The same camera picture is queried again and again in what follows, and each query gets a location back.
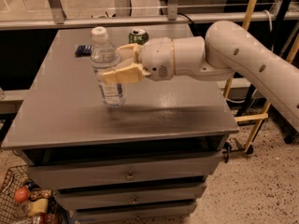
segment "robotic hand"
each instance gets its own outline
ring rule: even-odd
[[[206,41],[203,37],[158,38],[119,51],[123,62],[98,74],[98,80],[136,83],[143,77],[159,81],[189,76],[217,81],[238,72],[299,131],[299,70],[233,22],[212,24]]]

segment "green can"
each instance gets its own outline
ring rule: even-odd
[[[129,34],[129,43],[145,44],[149,41],[149,34],[145,29],[135,27]]]

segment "white bottle cap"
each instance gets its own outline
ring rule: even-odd
[[[97,26],[92,29],[93,42],[103,43],[108,40],[108,33],[105,27]]]

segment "concrete floor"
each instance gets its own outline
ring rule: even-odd
[[[0,3],[0,20],[46,19],[47,2],[6,0]],[[70,18],[90,18],[113,14],[113,0],[62,0]],[[28,11],[33,5],[36,12]],[[245,144],[252,126],[240,127],[234,138]],[[190,217],[139,220],[138,224],[294,224],[299,223],[299,145],[286,145],[284,133],[275,119],[268,119],[253,143],[250,156],[236,152],[228,163],[222,161],[207,180],[207,189]],[[0,184],[9,167],[24,162],[11,151],[0,152]]]

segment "dresser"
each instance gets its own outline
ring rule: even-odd
[[[146,26],[150,38],[191,36],[187,25]],[[108,28],[116,46],[132,27]],[[61,30],[2,149],[17,151],[28,175],[53,189],[70,222],[107,223],[187,216],[238,127],[215,82],[144,79],[120,108],[105,107],[88,57],[91,29]]]

